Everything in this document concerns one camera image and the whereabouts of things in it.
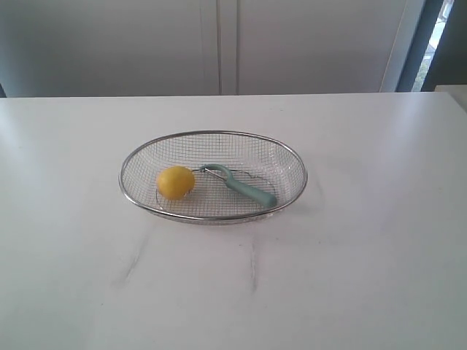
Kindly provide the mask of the teal handled peeler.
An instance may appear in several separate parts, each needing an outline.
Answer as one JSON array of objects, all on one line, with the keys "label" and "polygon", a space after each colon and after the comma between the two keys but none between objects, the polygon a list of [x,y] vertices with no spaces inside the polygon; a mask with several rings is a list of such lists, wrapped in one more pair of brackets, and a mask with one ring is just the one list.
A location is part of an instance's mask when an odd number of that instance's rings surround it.
[{"label": "teal handled peeler", "polygon": [[264,208],[271,209],[277,204],[277,197],[275,195],[244,182],[240,182],[234,177],[233,171],[225,166],[208,164],[200,167],[199,171],[206,172],[222,180],[227,188],[255,201]]}]

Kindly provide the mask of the yellow lemon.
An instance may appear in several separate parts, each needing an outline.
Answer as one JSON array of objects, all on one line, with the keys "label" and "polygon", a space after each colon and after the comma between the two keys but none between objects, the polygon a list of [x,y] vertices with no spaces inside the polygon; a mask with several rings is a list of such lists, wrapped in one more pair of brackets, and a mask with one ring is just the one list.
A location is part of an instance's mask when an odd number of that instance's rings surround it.
[{"label": "yellow lemon", "polygon": [[167,200],[179,200],[195,187],[193,172],[182,166],[173,166],[160,172],[156,179],[158,192]]}]

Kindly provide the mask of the oval steel mesh basket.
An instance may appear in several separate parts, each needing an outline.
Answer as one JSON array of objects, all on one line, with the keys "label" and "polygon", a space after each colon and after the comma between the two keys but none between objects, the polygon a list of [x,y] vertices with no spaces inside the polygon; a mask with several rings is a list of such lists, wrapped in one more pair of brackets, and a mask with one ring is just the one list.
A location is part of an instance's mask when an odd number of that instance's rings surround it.
[{"label": "oval steel mesh basket", "polygon": [[[211,174],[199,171],[219,164],[234,177],[277,197],[271,209],[262,207]],[[195,187],[179,200],[167,200],[159,192],[160,172],[182,166],[193,172]],[[306,166],[288,145],[241,131],[186,131],[169,134],[137,147],[123,162],[119,185],[133,204],[160,217],[180,222],[222,225],[247,222],[280,211],[305,190]]]}]

